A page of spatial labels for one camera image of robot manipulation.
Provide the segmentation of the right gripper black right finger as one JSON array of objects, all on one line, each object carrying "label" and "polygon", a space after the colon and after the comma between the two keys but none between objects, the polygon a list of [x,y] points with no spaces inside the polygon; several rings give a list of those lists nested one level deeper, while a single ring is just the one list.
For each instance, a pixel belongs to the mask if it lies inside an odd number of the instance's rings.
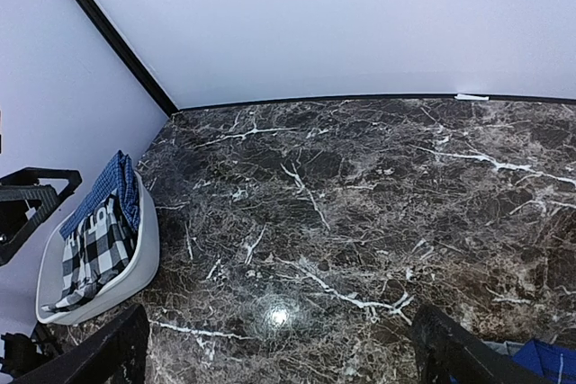
[{"label": "right gripper black right finger", "polygon": [[434,305],[420,306],[411,325],[420,383],[515,384],[546,379],[493,351]]}]

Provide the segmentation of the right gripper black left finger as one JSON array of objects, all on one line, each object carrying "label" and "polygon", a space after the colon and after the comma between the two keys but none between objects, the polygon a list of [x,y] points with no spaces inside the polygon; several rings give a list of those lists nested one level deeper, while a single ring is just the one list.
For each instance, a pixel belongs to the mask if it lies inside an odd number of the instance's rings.
[{"label": "right gripper black left finger", "polygon": [[149,339],[146,310],[135,304],[73,350],[15,383],[143,383]]}]

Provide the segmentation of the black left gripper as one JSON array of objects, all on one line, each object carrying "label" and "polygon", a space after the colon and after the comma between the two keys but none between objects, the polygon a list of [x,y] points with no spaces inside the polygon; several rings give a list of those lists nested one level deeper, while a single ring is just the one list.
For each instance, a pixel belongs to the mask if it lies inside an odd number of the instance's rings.
[{"label": "black left gripper", "polygon": [[1,178],[1,265],[82,183],[77,170],[25,167]]}]

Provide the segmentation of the black white checked shirt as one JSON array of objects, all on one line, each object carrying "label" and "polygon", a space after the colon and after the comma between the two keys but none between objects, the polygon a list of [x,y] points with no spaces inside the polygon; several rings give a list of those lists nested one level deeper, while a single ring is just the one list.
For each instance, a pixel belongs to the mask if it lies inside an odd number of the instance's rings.
[{"label": "black white checked shirt", "polygon": [[138,232],[124,217],[119,198],[109,195],[65,239],[61,298],[40,310],[69,312],[93,300],[128,266],[137,240]]}]

